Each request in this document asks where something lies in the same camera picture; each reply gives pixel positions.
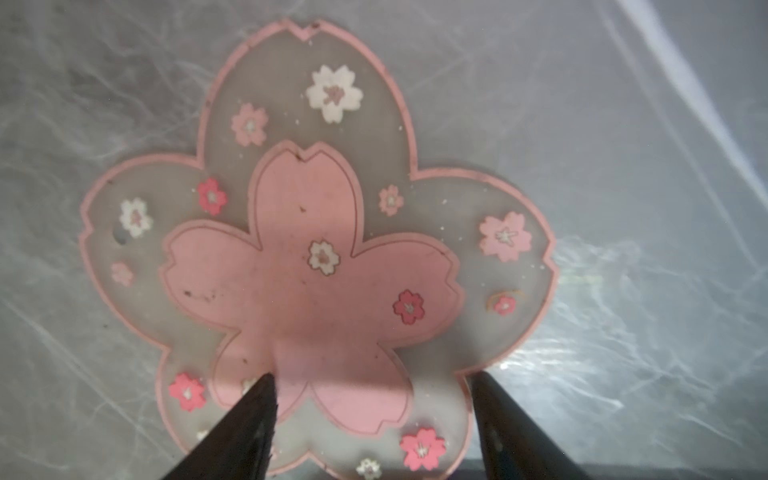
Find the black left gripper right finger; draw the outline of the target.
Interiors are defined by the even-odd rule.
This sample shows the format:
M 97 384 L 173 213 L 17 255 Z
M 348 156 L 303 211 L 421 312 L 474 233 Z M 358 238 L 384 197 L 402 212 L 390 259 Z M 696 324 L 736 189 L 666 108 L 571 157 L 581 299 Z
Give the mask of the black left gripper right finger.
M 472 375 L 470 392 L 488 479 L 590 479 L 489 373 Z

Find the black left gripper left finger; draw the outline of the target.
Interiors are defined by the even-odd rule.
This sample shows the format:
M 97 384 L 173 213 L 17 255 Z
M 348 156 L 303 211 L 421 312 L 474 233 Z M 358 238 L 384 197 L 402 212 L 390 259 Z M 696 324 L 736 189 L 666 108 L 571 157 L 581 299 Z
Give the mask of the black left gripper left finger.
M 164 480 L 264 480 L 277 422 L 275 377 L 262 375 Z

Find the pink cherry blossom coaster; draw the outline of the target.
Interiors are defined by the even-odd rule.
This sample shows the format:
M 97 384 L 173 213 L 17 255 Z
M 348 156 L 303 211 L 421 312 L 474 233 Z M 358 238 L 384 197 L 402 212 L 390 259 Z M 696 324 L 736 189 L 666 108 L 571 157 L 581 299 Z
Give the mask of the pink cherry blossom coaster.
M 470 376 L 524 342 L 558 277 L 541 211 L 491 175 L 421 167 L 393 77 L 322 20 L 241 43 L 195 154 L 120 163 L 80 214 L 95 288 L 162 350 L 157 404 L 183 451 L 274 376 L 273 475 L 449 477 Z

